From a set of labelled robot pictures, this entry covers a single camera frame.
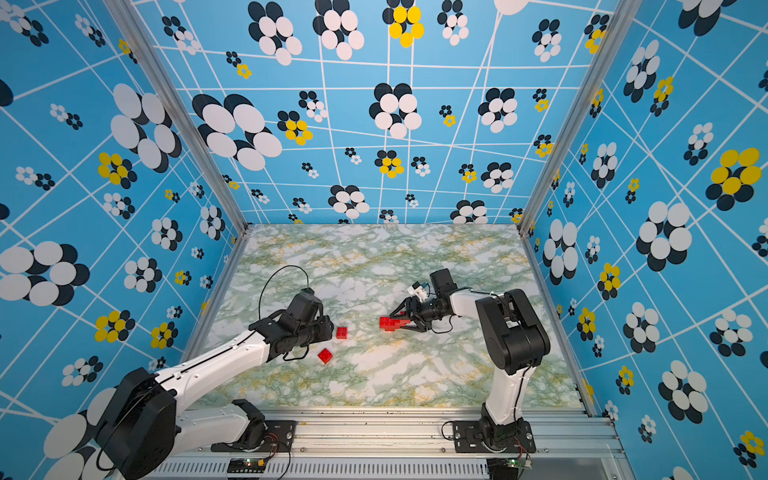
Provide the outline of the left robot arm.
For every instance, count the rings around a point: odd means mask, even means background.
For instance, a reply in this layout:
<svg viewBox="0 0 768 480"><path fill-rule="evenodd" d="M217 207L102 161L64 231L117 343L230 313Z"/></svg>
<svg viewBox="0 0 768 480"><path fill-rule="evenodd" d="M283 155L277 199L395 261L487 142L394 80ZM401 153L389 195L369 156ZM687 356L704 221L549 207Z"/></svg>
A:
<svg viewBox="0 0 768 480"><path fill-rule="evenodd" d="M248 326L228 342L176 366L150 373L138 368L117 386L96 423L94 465L141 479L167 457L207 445L253 451L268 437L266 418L252 403L236 399L218 409L187 415L187 409L237 375L332 338L334 325L310 288L289 306Z"/></svg>

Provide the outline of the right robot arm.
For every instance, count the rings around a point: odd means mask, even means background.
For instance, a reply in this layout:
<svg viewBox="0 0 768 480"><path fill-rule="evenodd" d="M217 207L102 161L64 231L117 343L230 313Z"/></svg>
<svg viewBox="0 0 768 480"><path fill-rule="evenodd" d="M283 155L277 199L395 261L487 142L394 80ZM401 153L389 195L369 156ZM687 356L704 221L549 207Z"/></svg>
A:
<svg viewBox="0 0 768 480"><path fill-rule="evenodd" d="M511 447L533 452L530 424L522 414L523 399L536 368L551 351L551 342L526 293L513 289L497 295L460 288L447 269L431 273L430 281L430 291L418 282L411 285L409 296L380 319L380 327L425 333L443 319L477 321L496 370L481 407L479 432L469 434L455 423L454 445L461 449L464 439L466 446L479 443L491 452Z"/></svg>

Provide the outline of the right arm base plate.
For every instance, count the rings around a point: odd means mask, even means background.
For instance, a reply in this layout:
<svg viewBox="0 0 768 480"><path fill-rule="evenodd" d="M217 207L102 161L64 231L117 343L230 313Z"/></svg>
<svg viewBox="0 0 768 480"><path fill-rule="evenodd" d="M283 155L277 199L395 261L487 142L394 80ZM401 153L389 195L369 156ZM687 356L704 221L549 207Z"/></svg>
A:
<svg viewBox="0 0 768 480"><path fill-rule="evenodd" d="M490 420L452 421L452 440L457 453L533 454L537 447L530 424L518 419L508 425Z"/></svg>

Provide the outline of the red stepped lego assembly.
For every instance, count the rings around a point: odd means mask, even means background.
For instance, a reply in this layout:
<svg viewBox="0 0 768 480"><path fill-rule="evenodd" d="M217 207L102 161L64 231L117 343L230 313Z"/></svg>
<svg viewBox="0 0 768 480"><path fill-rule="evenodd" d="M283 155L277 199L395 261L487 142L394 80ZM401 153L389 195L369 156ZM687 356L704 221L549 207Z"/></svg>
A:
<svg viewBox="0 0 768 480"><path fill-rule="evenodd" d="M410 319L396 319L396 318L390 318L390 317L381 317L379 320L379 328L387 331L387 332L394 332L396 331L395 325L397 324L397 321L404 321L409 322Z"/></svg>

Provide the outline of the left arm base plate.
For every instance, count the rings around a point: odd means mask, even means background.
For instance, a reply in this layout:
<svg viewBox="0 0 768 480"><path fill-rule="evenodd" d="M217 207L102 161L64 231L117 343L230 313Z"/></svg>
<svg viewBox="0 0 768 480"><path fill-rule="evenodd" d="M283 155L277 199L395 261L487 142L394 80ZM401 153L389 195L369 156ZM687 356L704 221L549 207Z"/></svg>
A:
<svg viewBox="0 0 768 480"><path fill-rule="evenodd" d="M296 435L297 422L292 420L266 420L249 426L233 443L216 443L212 452L290 452Z"/></svg>

